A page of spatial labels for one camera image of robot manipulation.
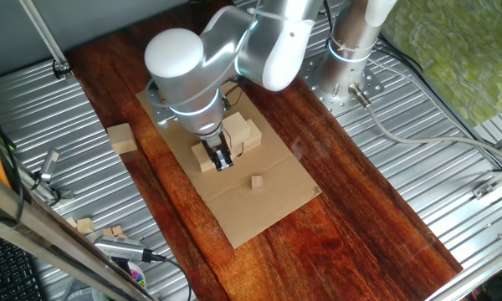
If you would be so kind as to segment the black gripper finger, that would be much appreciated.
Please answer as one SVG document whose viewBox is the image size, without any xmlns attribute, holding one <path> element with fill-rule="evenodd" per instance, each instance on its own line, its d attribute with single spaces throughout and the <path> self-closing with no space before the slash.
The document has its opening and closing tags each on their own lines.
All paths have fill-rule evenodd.
<svg viewBox="0 0 502 301">
<path fill-rule="evenodd" d="M 226 153 L 224 150 L 213 150 L 212 159 L 217 171 L 227 168 Z"/>
<path fill-rule="evenodd" d="M 233 166 L 231 152 L 227 145 L 221 144 L 218 147 L 218 160 L 221 168 L 229 168 Z"/>
</svg>

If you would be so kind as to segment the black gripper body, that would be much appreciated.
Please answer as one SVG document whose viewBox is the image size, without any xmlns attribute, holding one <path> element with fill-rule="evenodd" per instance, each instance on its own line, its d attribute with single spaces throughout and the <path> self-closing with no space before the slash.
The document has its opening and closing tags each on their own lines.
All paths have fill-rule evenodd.
<svg viewBox="0 0 502 301">
<path fill-rule="evenodd" d="M 216 131 L 209 135 L 201 135 L 200 141 L 208 155 L 214 155 L 218 151 L 226 150 L 226 140 L 222 131 Z"/>
</svg>

